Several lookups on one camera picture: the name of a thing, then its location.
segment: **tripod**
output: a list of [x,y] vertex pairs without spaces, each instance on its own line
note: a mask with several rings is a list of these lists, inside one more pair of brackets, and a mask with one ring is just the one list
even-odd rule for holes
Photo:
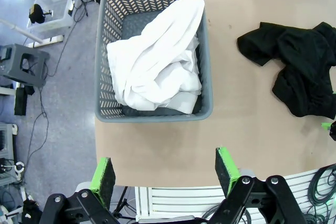
[[134,207],[132,207],[130,204],[128,204],[127,199],[125,198],[125,194],[127,191],[128,186],[125,186],[124,190],[122,191],[122,194],[120,196],[119,202],[117,204],[116,209],[113,211],[113,216],[116,219],[126,219],[126,220],[135,220],[135,218],[133,217],[127,217],[127,216],[123,216],[120,211],[124,208],[127,207],[129,208],[131,211],[133,211],[134,213],[136,213],[136,209]]

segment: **white towel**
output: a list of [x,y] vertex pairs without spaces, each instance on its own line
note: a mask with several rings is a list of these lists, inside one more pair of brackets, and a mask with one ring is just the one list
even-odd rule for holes
[[178,0],[141,35],[107,45],[116,100],[152,111],[167,107],[191,114],[201,93],[195,37],[204,0]]

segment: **green gripper pad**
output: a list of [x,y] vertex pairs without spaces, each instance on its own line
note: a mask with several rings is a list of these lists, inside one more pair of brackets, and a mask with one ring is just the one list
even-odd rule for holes
[[115,183],[115,173],[111,159],[108,157],[102,157],[92,178],[90,190],[107,209],[110,207]]
[[240,177],[240,172],[227,148],[220,147],[216,149],[215,169],[224,195],[227,197]]

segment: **table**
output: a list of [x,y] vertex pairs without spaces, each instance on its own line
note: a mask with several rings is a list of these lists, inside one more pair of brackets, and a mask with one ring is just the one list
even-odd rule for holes
[[[102,123],[96,119],[97,159],[112,158],[116,184],[146,187],[219,185],[215,148],[259,179],[336,163],[336,143],[318,116],[293,116],[271,88],[283,65],[257,66],[236,46],[260,22],[313,28],[336,26],[336,0],[205,0],[214,109],[203,121]],[[336,84],[336,68],[330,71]]]

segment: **blue floor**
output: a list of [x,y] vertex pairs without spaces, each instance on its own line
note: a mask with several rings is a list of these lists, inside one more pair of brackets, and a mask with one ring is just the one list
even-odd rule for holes
[[[26,27],[29,8],[34,0],[0,0],[0,18]],[[77,185],[89,181],[96,168],[95,117],[93,108],[93,79],[98,9],[97,3],[87,5],[88,17],[74,28],[54,77],[48,77],[43,88],[43,104],[49,120],[48,137],[44,147],[29,161],[25,175],[26,189],[44,207],[53,193],[71,196]],[[70,29],[65,30],[66,39]],[[0,24],[0,45],[22,44],[26,37]],[[54,73],[64,44],[42,48],[51,55],[49,74]],[[0,84],[9,80],[0,78]],[[41,112],[39,94],[28,97],[27,115],[14,116],[12,97],[0,97],[0,121],[18,125],[16,138],[18,160],[27,161],[27,151],[33,123]],[[36,150],[46,136],[47,120],[40,117],[35,125],[31,150]],[[112,201],[121,194],[116,188]]]

